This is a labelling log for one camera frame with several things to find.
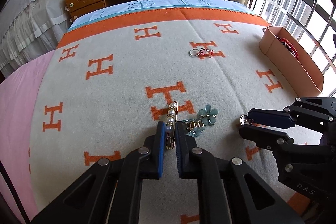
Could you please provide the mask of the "blue flower pearl brooch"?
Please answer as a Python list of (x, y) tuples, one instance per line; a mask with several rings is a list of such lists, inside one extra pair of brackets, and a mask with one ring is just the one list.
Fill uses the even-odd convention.
[[(174, 149), (175, 147), (178, 110), (177, 101), (169, 104), (165, 120), (166, 149)], [(182, 124), (186, 126), (186, 135), (194, 138), (199, 137), (207, 126), (212, 127), (216, 124), (217, 115), (218, 110), (216, 108), (212, 108), (211, 105), (208, 104), (198, 111), (196, 118), (181, 120)]]

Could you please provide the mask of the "silver ring red charm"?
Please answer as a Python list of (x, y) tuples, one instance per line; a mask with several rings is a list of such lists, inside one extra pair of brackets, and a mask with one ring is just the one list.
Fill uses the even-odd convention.
[(213, 57), (213, 50), (208, 50), (205, 48), (193, 48), (189, 51), (190, 57)]

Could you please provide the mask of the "white pearl bracelet gold charm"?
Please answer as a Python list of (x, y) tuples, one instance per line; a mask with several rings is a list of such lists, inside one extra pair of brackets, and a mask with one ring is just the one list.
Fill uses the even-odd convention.
[(251, 118), (248, 117), (248, 115), (242, 115), (240, 117), (240, 125), (243, 126), (243, 125), (252, 125), (253, 123), (253, 120)]

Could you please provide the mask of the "pink rectangular storage box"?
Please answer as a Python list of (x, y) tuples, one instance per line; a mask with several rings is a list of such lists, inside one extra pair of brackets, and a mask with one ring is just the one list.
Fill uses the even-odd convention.
[(299, 97), (316, 97), (322, 93), (322, 72), (307, 51), (284, 27), (266, 27), (259, 48)]

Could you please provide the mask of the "orange grey H blanket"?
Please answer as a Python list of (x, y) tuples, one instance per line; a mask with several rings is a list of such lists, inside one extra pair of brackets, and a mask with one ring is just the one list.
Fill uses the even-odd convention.
[[(197, 144), (222, 159), (240, 157), (296, 212), (309, 200), (278, 182), (272, 153), (238, 134), (252, 108), (281, 110), (295, 92), (259, 48), (266, 21), (245, 12), (172, 8), (134, 12), (67, 32), (35, 102), (30, 176), (44, 209), (101, 157), (141, 146), (178, 102), (178, 118), (206, 105), (216, 124)], [(213, 57), (190, 57), (193, 48)]]

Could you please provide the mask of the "metal window grille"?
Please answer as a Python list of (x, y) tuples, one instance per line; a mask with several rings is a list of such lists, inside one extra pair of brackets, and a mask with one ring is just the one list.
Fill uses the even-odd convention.
[(331, 0), (249, 0), (248, 7), (300, 43), (324, 77), (321, 96), (335, 96), (335, 6)]

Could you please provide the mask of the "blue white tree sheet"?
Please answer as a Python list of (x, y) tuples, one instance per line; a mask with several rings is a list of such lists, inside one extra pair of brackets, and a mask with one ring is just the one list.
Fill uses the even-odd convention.
[(251, 9), (243, 4), (228, 0), (137, 0), (105, 7), (79, 16), (74, 20), (69, 30), (72, 31), (87, 24), (130, 14), (132, 12), (168, 8), (209, 8), (245, 12), (255, 15)]

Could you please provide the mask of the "pink bed sheet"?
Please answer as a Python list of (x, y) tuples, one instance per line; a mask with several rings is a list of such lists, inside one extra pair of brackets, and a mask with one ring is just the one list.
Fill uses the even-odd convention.
[(1, 162), (29, 219), (38, 213), (30, 178), (30, 132), (39, 87), (54, 51), (26, 63), (1, 83)]

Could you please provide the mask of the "white lace covered furniture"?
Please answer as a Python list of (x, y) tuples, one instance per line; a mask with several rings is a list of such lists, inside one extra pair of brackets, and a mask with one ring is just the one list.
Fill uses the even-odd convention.
[(1, 10), (1, 73), (55, 50), (70, 27), (65, 0), (7, 0)]

